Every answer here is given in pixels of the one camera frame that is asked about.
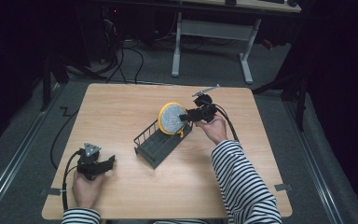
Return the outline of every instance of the black and white striped sleeve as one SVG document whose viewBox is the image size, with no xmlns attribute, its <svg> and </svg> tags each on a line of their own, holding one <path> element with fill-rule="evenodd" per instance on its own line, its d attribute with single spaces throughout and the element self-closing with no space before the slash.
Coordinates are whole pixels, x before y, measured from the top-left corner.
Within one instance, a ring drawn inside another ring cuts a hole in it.
<svg viewBox="0 0 358 224">
<path fill-rule="evenodd" d="M 218 144 L 212 162 L 229 223 L 282 223 L 275 197 L 240 143 L 226 140 Z"/>
<path fill-rule="evenodd" d="M 99 224 L 101 216 L 97 211 L 85 208 L 73 208 L 63 212 L 62 224 L 87 223 Z"/>
</svg>

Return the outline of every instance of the black cable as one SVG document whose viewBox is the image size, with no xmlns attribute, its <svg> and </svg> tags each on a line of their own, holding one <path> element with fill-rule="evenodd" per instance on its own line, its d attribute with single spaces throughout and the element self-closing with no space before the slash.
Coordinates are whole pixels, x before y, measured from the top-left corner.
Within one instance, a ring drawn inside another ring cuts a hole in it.
<svg viewBox="0 0 358 224">
<path fill-rule="evenodd" d="M 139 52 L 139 51 L 136 50 L 136 49 L 127 49 L 127 50 L 132 50 L 132 51 L 138 53 L 138 54 L 141 56 L 141 59 L 142 59 L 141 65 L 139 66 L 139 69 L 138 69 L 138 71 L 136 72 L 135 78 L 134 78 L 135 84 L 138 84 L 138 75 L 139 75 L 139 72 L 141 71 L 142 67 L 144 66 L 144 55 L 142 55 L 142 53 Z"/>
<path fill-rule="evenodd" d="M 175 27 L 176 18 L 177 18 L 177 17 L 178 17 L 178 13 L 175 12 L 175 15 L 173 16 L 173 22 L 172 22 L 170 31 L 168 31 L 168 33 L 167 33 L 165 36 L 163 36 L 162 38 L 156 39 L 156 40 L 155 40 L 155 43 L 158 43 L 158 41 L 165 40 L 165 39 L 169 39 L 169 38 L 171 38 L 171 37 L 173 37 L 173 36 L 176 36 L 176 35 L 171 35 L 171 33 L 172 33 L 173 28 Z"/>
<path fill-rule="evenodd" d="M 78 151 L 76 151 L 71 158 L 69 159 L 68 163 L 66 164 L 65 167 L 65 171 L 63 173 L 63 180 L 62 180 L 62 206 L 63 206 L 63 211 L 68 210 L 68 199 L 66 197 L 66 177 L 68 176 L 68 169 L 69 169 L 69 165 L 71 164 L 72 159 L 76 156 L 76 155 L 81 155 L 81 151 L 84 149 L 79 149 Z"/>
<path fill-rule="evenodd" d="M 65 126 L 69 123 L 69 120 L 71 120 L 77 113 L 79 112 L 79 110 L 77 110 L 76 112 L 74 112 L 71 117 L 69 117 L 69 119 L 61 126 L 60 130 L 58 131 L 58 133 L 56 134 L 55 138 L 54 138 L 54 141 L 53 141 L 53 144 L 51 145 L 51 148 L 50 148 L 50 161 L 51 161 L 51 164 L 53 165 L 53 167 L 57 170 L 58 167 L 57 165 L 54 163 L 54 159 L 53 159 L 53 148 L 55 147 L 55 144 L 58 140 L 58 137 L 61 135 L 61 132 L 62 130 L 65 128 Z"/>
<path fill-rule="evenodd" d="M 226 43 L 218 43 L 218 42 L 212 41 L 211 38 L 206 38 L 205 42 L 209 43 L 209 44 L 218 45 L 218 46 L 225 46 L 225 45 L 229 45 L 229 44 L 235 44 L 235 43 L 239 42 L 239 40 L 230 39 Z"/>
<path fill-rule="evenodd" d="M 223 117 L 225 117 L 225 119 L 226 119 L 226 121 L 228 123 L 228 126 L 229 126 L 229 128 L 230 128 L 230 130 L 232 132 L 232 135 L 234 137 L 234 140 L 236 140 L 237 142 L 240 142 L 240 139 L 238 138 L 237 133 L 235 132 L 234 126 L 232 125 L 231 120 L 229 120 L 226 111 L 220 105 L 216 105 L 216 109 L 217 109 L 217 111 L 220 112 L 220 114 L 223 115 Z"/>
<path fill-rule="evenodd" d="M 123 77 L 124 84 L 127 84 L 127 79 L 126 79 L 126 77 L 125 77 L 124 74 L 123 74 L 123 70 L 122 70 L 121 68 L 119 68 L 118 70 L 120 70 L 120 74 L 121 74 L 121 76 Z"/>
<path fill-rule="evenodd" d="M 199 44 L 198 46 L 196 46 L 195 48 L 192 48 L 192 49 L 186 48 L 186 47 L 183 46 L 183 44 L 181 44 L 181 48 L 182 48 L 182 49 L 189 49 L 189 50 L 199 49 L 199 48 L 201 48 L 201 47 L 203 46 L 204 40 L 205 40 L 205 38 L 202 37 L 202 38 L 201 38 L 201 41 L 200 41 L 200 44 Z"/>
<path fill-rule="evenodd" d="M 74 170 L 75 168 L 77 168 L 77 166 L 74 166 L 70 170 L 68 170 L 68 174 L 71 173 L 71 171 Z"/>
<path fill-rule="evenodd" d="M 171 41 L 170 41 L 170 39 L 173 38 L 173 37 L 175 37 L 175 35 L 170 36 L 169 38 L 167 37 L 167 38 L 165 38 L 165 39 L 163 39 L 163 40 L 156 41 L 155 44 L 160 45 L 160 46 L 162 46 L 162 47 L 173 46 L 173 45 L 175 45 L 175 43 L 176 43 L 175 40 L 171 40 Z M 169 42 L 169 44 L 161 44 L 160 42 Z"/>
<path fill-rule="evenodd" d="M 220 112 L 220 114 L 226 119 L 229 129 L 231 130 L 232 135 L 234 137 L 234 140 L 236 140 L 237 142 L 240 142 L 240 139 L 238 138 L 237 133 L 235 132 L 234 126 L 232 125 L 231 120 L 229 120 L 229 118 L 228 118 L 228 114 L 227 114 L 226 110 L 223 109 L 223 107 L 220 105 L 211 104 L 211 103 L 203 101 L 203 100 L 201 100 L 201 102 L 203 102 L 204 104 L 209 105 L 209 106 L 214 106 L 216 108 L 216 110 Z"/>
<path fill-rule="evenodd" d="M 111 62 L 103 69 L 99 70 L 99 71 L 95 71 L 93 72 L 94 74 L 96 75 L 100 75 L 102 73 L 105 73 L 105 72 L 108 72 L 109 70 L 112 70 L 114 67 L 115 67 L 115 60 L 111 60 Z M 71 68 L 69 67 L 66 67 L 66 71 L 72 75 L 75 75 L 75 76 L 84 76 L 85 74 L 84 73 L 79 73 L 77 71 L 74 71 L 72 70 Z"/>
<path fill-rule="evenodd" d="M 105 81 L 105 83 L 108 83 L 110 81 L 110 79 L 115 75 L 115 73 L 117 72 L 117 70 L 121 67 L 121 65 L 123 64 L 124 61 L 124 50 L 123 48 L 121 48 L 121 61 L 120 64 L 117 66 L 116 70 L 112 73 L 112 75 L 110 75 L 110 77 Z"/>
<path fill-rule="evenodd" d="M 86 76 L 93 77 L 93 78 L 96 78 L 96 79 L 106 79 L 106 77 L 102 77 L 102 76 L 100 76 L 98 74 L 95 74 L 93 71 L 89 70 L 87 67 L 84 67 L 80 63 L 77 63 L 77 62 L 74 62 L 74 61 L 70 60 L 69 58 L 67 58 L 64 55 L 61 55 L 61 54 L 56 52 L 54 54 L 54 56 L 56 56 L 57 60 L 60 60 L 60 62 L 62 62 L 63 64 L 72 65 L 76 70 L 82 72 Z"/>
</svg>

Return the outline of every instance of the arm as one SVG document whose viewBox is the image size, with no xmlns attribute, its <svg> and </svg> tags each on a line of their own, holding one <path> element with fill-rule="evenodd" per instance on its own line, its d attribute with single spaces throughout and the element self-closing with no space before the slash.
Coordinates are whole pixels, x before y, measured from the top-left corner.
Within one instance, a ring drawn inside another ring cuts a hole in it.
<svg viewBox="0 0 358 224">
<path fill-rule="evenodd" d="M 74 173 L 74 185 L 72 190 L 75 196 L 77 208 L 68 209 L 63 212 L 62 224 L 67 223 L 89 223 L 99 224 L 101 216 L 93 210 L 98 200 L 104 175 L 98 175 L 90 181 L 85 176 Z"/>
<path fill-rule="evenodd" d="M 215 116 L 210 123 L 195 122 L 216 148 L 213 169 L 230 223 L 282 223 L 275 197 L 245 157 L 241 144 L 227 140 L 226 122 Z"/>
</svg>

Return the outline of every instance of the white desk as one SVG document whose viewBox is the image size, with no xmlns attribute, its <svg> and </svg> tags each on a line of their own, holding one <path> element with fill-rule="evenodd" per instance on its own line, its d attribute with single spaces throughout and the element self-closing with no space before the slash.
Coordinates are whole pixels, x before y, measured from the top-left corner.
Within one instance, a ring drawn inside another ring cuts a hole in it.
<svg viewBox="0 0 358 224">
<path fill-rule="evenodd" d="M 214 4 L 214 5 L 224 5 L 225 0 L 183 0 L 183 2 L 189 3 L 201 3 L 201 4 Z M 237 0 L 237 5 L 235 7 L 247 7 L 251 9 L 259 10 L 273 10 L 281 12 L 295 12 L 298 13 L 301 11 L 300 6 L 290 7 L 287 3 L 277 4 L 270 3 L 258 0 Z M 259 28 L 261 20 L 255 20 L 253 25 L 234 25 L 227 23 L 219 22 L 209 22 L 209 21 L 192 21 L 192 20 L 182 20 L 182 13 L 178 13 L 177 28 L 176 28 L 176 45 L 175 51 L 173 53 L 173 62 L 172 62 L 172 76 L 178 77 L 180 70 L 180 42 L 181 35 L 198 35 L 214 38 L 224 38 L 224 39 L 233 39 L 233 40 L 242 40 L 247 41 L 246 48 L 243 53 L 240 54 L 240 62 L 242 66 L 242 72 L 245 78 L 246 83 L 252 84 L 252 74 L 249 69 L 248 57 L 252 49 L 252 45 L 255 42 L 255 37 Z"/>
</svg>

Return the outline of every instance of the metal rail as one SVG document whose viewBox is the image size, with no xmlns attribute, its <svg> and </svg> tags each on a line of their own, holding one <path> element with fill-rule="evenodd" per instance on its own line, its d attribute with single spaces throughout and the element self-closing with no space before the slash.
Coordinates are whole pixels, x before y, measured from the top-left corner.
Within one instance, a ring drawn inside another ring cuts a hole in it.
<svg viewBox="0 0 358 224">
<path fill-rule="evenodd" d="M 0 202 L 2 198 L 5 196 L 5 193 L 7 192 L 8 187 L 10 186 L 14 177 L 16 176 L 16 173 L 20 170 L 20 167 L 30 150 L 30 145 L 34 140 L 36 133 L 40 129 L 41 125 L 43 124 L 43 121 L 46 118 L 46 115 L 51 109 L 51 106 L 53 105 L 54 101 L 57 99 L 58 95 L 60 95 L 62 90 L 63 90 L 62 85 L 56 84 L 54 86 L 53 89 L 54 94 L 53 94 L 52 101 L 50 102 L 50 104 L 48 105 L 45 111 L 39 112 L 39 115 L 36 117 L 30 129 L 28 130 L 27 134 L 22 139 L 19 147 L 17 148 L 16 153 L 14 154 L 7 168 L 2 173 L 0 177 Z"/>
<path fill-rule="evenodd" d="M 303 132 L 301 132 L 298 129 L 298 126 L 296 124 L 296 111 L 293 105 L 290 102 L 283 102 L 283 105 L 287 113 L 291 117 L 290 120 L 293 124 L 293 127 L 295 127 L 296 129 L 298 139 L 300 140 L 303 148 L 305 162 L 308 168 L 310 169 L 310 175 L 313 179 L 316 189 L 318 190 L 319 197 L 322 200 L 324 209 L 330 219 L 330 222 L 335 224 L 344 223 L 341 218 L 341 214 L 339 213 L 339 210 L 334 201 L 333 195 L 331 194 L 330 188 L 327 186 L 326 182 L 324 181 L 324 177 L 321 173 L 321 170 L 319 169 L 318 163 L 313 157 L 307 137 Z"/>
</svg>

